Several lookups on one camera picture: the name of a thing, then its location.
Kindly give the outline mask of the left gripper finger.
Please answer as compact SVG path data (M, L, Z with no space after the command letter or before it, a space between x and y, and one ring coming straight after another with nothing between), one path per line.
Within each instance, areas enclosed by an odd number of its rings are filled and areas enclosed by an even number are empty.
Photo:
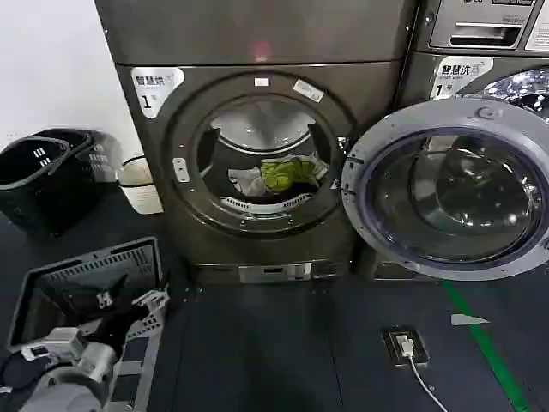
M124 288L124 284L128 278L127 274L120 276L112 285L106 289L101 289L96 294L96 300L98 303L98 308L100 310L105 310L114 305L115 300L120 295L120 291Z
M151 289L131 302L129 313L156 313L162 310L169 301L166 290Z

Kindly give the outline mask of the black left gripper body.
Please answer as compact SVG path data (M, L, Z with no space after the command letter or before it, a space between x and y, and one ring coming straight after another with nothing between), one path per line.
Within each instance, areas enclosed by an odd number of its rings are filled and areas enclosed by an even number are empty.
M108 346L123 346L131 325L130 311L110 313L94 332L94 341Z

